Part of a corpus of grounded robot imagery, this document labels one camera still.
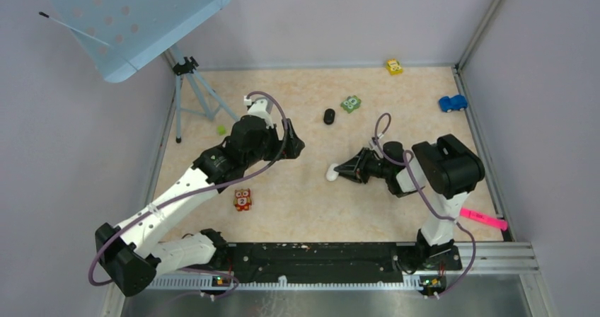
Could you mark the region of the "white earbud charging case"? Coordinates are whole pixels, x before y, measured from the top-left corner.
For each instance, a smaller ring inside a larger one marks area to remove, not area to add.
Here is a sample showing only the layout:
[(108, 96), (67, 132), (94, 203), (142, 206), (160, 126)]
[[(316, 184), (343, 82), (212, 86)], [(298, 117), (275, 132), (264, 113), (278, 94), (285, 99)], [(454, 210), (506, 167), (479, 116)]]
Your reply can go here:
[(325, 173), (325, 179), (327, 181), (333, 182), (338, 178), (339, 173), (335, 170), (337, 167), (338, 167), (337, 163), (332, 163), (329, 165), (329, 167)]

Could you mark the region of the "black earbud charging case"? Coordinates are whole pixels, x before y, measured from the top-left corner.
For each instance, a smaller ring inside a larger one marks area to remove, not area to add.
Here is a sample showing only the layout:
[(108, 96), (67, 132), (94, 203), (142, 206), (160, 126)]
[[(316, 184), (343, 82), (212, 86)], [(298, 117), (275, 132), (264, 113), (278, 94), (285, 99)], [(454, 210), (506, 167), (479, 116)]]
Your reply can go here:
[(323, 113), (323, 123), (332, 125), (335, 122), (336, 112), (332, 108), (328, 108)]

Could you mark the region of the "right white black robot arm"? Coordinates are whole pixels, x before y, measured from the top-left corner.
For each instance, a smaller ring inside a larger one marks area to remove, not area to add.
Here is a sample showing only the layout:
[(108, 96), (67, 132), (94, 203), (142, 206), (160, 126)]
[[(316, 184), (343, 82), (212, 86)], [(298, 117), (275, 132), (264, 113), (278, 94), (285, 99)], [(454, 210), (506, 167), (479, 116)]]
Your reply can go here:
[(463, 205), (484, 177), (483, 162), (452, 134), (410, 150), (396, 141), (380, 144), (374, 137), (368, 147), (349, 161), (330, 165), (325, 174), (330, 182), (345, 178), (366, 184), (371, 178), (383, 179), (399, 198), (417, 193), (429, 216), (417, 232), (414, 249), (398, 262), (424, 269), (435, 268), (451, 252)]

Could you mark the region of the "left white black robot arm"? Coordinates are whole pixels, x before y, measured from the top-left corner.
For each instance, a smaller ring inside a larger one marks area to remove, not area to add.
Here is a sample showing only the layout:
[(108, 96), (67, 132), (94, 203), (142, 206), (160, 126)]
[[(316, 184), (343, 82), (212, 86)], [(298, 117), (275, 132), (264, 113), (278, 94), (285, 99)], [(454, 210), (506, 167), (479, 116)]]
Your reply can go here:
[(220, 144), (204, 150), (184, 174), (156, 200), (119, 224), (104, 223), (94, 234), (96, 255), (88, 271), (101, 266), (108, 283), (115, 284), (125, 297), (144, 291), (163, 274), (190, 265), (218, 270), (226, 263), (227, 252), (220, 235), (211, 229), (181, 241), (162, 238), (189, 213), (232, 185), (265, 172), (275, 162), (297, 159), (305, 143), (296, 134), (289, 118), (282, 120), (283, 135), (277, 126), (258, 115), (244, 115)]

